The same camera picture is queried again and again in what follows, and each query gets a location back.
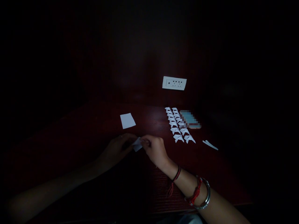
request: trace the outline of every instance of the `red string bracelet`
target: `red string bracelet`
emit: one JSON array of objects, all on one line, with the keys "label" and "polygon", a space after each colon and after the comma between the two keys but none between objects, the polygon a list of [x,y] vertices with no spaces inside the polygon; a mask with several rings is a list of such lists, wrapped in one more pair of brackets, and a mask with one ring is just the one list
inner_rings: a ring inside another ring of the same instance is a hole
[{"label": "red string bracelet", "polygon": [[194,205],[195,199],[199,195],[200,185],[202,184],[202,179],[198,176],[196,176],[196,177],[197,177],[198,186],[195,188],[193,196],[191,198],[185,198],[185,201],[187,201],[189,203],[189,205],[191,205],[191,206]]},{"label": "red string bracelet", "polygon": [[181,173],[181,167],[179,166],[178,167],[178,172],[177,172],[176,176],[174,177],[174,179],[171,181],[171,186],[170,186],[169,190],[167,191],[167,195],[166,195],[167,198],[169,198],[169,197],[172,196],[173,182],[176,181],[176,179],[178,178],[178,176],[180,175],[180,173]]}]

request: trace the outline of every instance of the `paper square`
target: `paper square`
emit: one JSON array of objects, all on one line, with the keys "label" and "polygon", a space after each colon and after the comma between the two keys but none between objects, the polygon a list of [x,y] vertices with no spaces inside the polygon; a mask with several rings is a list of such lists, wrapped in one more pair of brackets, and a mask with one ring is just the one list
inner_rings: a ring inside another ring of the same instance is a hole
[{"label": "paper square", "polygon": [[131,113],[121,115],[122,129],[130,128],[136,125]]}]

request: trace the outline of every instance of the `power outlet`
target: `power outlet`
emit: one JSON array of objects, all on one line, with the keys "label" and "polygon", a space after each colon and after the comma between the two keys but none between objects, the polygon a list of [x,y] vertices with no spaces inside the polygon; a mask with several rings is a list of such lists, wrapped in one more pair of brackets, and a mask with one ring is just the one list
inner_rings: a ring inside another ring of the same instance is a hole
[{"label": "power outlet", "polygon": [[164,76],[162,88],[163,89],[185,90],[186,82],[187,82],[187,79]]}]

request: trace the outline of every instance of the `folded paper piece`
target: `folded paper piece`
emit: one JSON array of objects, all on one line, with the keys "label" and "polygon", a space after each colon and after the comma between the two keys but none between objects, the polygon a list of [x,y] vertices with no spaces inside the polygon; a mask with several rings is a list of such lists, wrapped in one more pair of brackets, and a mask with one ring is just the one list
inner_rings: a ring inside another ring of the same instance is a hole
[{"label": "folded paper piece", "polygon": [[191,135],[185,135],[184,139],[186,140],[187,144],[189,140],[194,141],[194,143],[196,143]]},{"label": "folded paper piece", "polygon": [[173,121],[175,122],[175,119],[174,118],[168,118],[169,121]]},{"label": "folded paper piece", "polygon": [[218,150],[215,146],[213,146],[211,143],[209,143],[208,140],[206,140],[206,141],[203,140],[202,142],[204,142],[204,143],[206,143],[208,146],[210,146],[210,147],[212,147],[212,148]]},{"label": "folded paper piece", "polygon": [[142,145],[140,143],[140,137],[132,144],[133,149],[137,152],[139,149],[142,148]]},{"label": "folded paper piece", "polygon": [[179,135],[174,135],[173,137],[175,139],[175,143],[177,143],[178,140],[182,140],[184,142],[184,139],[180,134]]},{"label": "folded paper piece", "polygon": [[183,134],[183,136],[184,136],[185,133],[190,134],[187,128],[182,128],[181,133]]},{"label": "folded paper piece", "polygon": [[172,121],[169,122],[169,124],[171,125],[171,127],[172,127],[172,126],[178,126],[176,122],[172,122]]},{"label": "folded paper piece", "polygon": [[179,122],[178,125],[180,126],[180,128],[185,127],[185,124],[183,122]]},{"label": "folded paper piece", "polygon": [[131,113],[121,115],[122,129],[130,128],[136,125]]},{"label": "folded paper piece", "polygon": [[174,134],[175,132],[180,133],[180,130],[178,128],[171,128],[170,130],[172,131],[172,134]]}]

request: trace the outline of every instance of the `wooden table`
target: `wooden table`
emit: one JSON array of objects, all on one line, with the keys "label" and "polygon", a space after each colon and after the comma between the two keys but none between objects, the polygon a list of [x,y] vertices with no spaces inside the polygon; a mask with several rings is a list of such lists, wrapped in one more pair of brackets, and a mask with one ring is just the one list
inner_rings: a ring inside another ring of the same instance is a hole
[{"label": "wooden table", "polygon": [[[136,126],[123,130],[120,115],[126,113],[132,114]],[[163,107],[89,102],[10,150],[5,159],[5,185],[17,194],[63,175],[94,160],[112,138],[128,132],[162,137],[168,156],[182,168],[206,178],[231,203],[250,203],[205,123],[200,120],[201,129],[189,130],[196,144],[175,143],[167,118]],[[169,179],[143,149],[132,151],[113,169],[67,194],[35,219],[115,218],[192,210],[177,187],[166,198],[168,185]]]}]

